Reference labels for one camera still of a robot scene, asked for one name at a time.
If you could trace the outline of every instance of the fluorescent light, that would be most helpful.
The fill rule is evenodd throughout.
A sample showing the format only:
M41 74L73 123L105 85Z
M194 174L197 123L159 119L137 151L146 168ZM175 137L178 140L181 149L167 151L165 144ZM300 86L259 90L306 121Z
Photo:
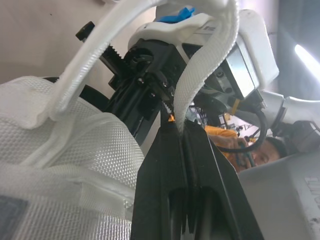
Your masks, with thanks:
M302 46L296 45L294 50L309 71L320 81L320 63Z

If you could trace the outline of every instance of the black cable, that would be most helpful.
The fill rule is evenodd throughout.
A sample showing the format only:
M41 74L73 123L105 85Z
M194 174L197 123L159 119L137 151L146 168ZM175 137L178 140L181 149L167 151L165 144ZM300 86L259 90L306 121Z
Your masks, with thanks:
M263 142L266 139L266 135L267 135L267 131L268 131L267 119L266 119L265 114L261 110L256 110L255 114L259 118L259 121L260 121L260 135L259 135L259 138L257 139L257 141L254 144L247 146L245 148L230 149L230 148L218 146L218 148L221 152L233 153L233 154L247 153L247 152L251 152L251 151L257 149L258 147L260 147L263 144Z

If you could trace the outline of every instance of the white mesh fabric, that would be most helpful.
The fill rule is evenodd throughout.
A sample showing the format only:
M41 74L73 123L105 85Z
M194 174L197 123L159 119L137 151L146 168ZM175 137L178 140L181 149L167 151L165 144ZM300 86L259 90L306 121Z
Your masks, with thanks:
M7 84L10 83L29 86L43 94L49 94L53 86L45 79L34 77L18 78ZM79 98L71 112L76 113L77 118L82 120L100 111ZM12 124L12 121L7 118L0 118L0 161L19 164L46 142L53 126L54 122L47 120L42 126L28 130Z
M82 136L53 166L86 167L134 188L143 159L140 147L123 123L112 122Z
M12 240L130 239L130 221L42 196L27 199Z

